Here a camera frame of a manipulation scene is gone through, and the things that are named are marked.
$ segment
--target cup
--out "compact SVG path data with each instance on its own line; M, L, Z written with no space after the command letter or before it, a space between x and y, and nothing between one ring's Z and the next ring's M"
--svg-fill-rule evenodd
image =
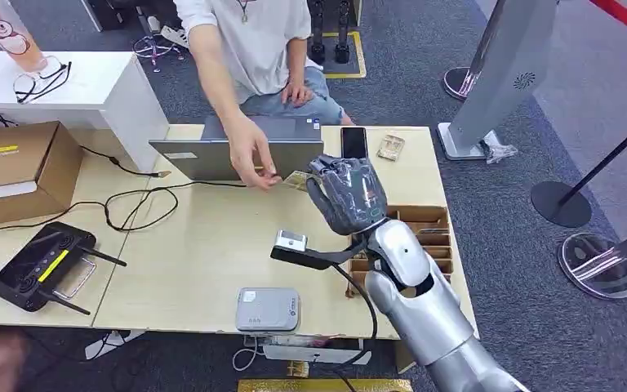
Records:
M0 0L0 47L28 73L47 67L42 51L8 0Z

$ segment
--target floor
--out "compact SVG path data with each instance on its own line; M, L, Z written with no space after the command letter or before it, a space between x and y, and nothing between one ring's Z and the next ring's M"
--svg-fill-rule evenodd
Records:
M434 128L450 120L460 104L439 80L469 63L488 1L366 0L368 76L330 81L331 94L360 124ZM121 51L140 35L137 28L97 33L76 0L12 2L45 50ZM545 84L499 128L520 155L488 167L450 163L439 153L439 166L484 345L532 390L626 391L627 301L596 301L566 281L552 258L556 242L576 231L539 218L527 196L542 180L580 179L627 134L627 31L587 2L564 0L552 50ZM192 60L167 58L161 66L148 75L169 119L200 123L211 110ZM583 229L627 236L627 153L585 194L594 218ZM101 334L33 333L71 355ZM229 361L240 345L237 336L151 333L88 364L56 360L34 345L22 389L222 391L244 376L282 376L282 363L262 359L244 374L233 371ZM348 375L395 378L392 347L380 344L370 367ZM417 391L434 390L420 369L404 376Z
M477 3L488 16L496 0ZM588 172L627 136L627 27L591 2L562 1L549 74L534 96L576 167ZM627 238L627 150L589 188Z

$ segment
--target desk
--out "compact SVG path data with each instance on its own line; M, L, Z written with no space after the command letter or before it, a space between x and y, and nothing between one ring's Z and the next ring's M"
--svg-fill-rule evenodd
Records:
M89 154L82 161L78 183L76 184L73 202L97 200L104 202L111 194L143 189L148 179L129 175L117 168L105 158ZM140 195L120 198L111 204L112 220L123 222L132 208L140 201ZM46 217L11 222L6 225L32 224L43 221ZM111 256L118 256L126 239L126 234L110 229L105 224L105 216L101 207L80 206L60 219L64 223L88 230L97 237L96 248ZM34 229L10 229L0 231L0 269L39 231ZM0 298L0 325L33 325L48 327L90 327L102 300L109 277L114 269L113 264L96 260L97 269L90 280L72 299L75 305L90 310L92 315L86 316L57 304L47 304L35 313L28 313Z
M199 139L201 133L202 126L172 126L168 138ZM372 158L389 204L446 206L429 129L368 127L371 151L386 133L406 140L396 163ZM323 127L322 138L326 152L340 152L338 127ZM155 170L172 168L160 158ZM152 179L149 186L187 181L175 170L164 179ZM175 193L180 205L174 214L152 228L129 234L121 254L128 267L113 272L94 327L239 333L234 315L240 288L293 287L302 303L297 334L371 334L366 304L360 297L345 297L346 281L333 269L319 272L269 258L279 229L308 235L309 247L320 251L347 246L347 238L330 231L306 193L285 185L267 194L209 185L175 189ZM171 204L171 197L158 194L139 210L134 225L153 220ZM474 325L455 237L452 243L452 286ZM378 337L398 339L386 317L379 317Z
M148 140L162 139L169 123L136 55L129 51L53 51L72 62L68 82L28 104L16 102L13 82L22 70L0 51L0 114L17 123L43 123L53 118L81 145L101 153L128 154L149 172L157 152Z

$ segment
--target cardboard box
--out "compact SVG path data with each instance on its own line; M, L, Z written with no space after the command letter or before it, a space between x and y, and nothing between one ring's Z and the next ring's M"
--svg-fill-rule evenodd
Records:
M448 210L440 206L388 206L388 217L398 219L407 223L412 232L416 235L420 245L425 252L433 257L438 268L451 281L453 273L453 254L451 249L450 224L448 220ZM423 229L443 229L445 234L421 233ZM363 285L364 279L369 270L369 261L366 255L357 255L348 262L348 271L355 282ZM347 285L345 295L353 297L358 294L351 284Z
M0 128L0 223L68 208L82 154L60 122Z

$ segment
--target white t-shirt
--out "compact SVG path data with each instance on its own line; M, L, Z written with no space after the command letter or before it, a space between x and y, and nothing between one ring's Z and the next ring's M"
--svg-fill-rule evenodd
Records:
M198 25L215 25L220 30L225 65L239 104L253 95L282 90L289 78L287 43L311 35L306 0L245 1L240 5L239 0L174 0L186 35ZM305 66L319 67L308 57Z

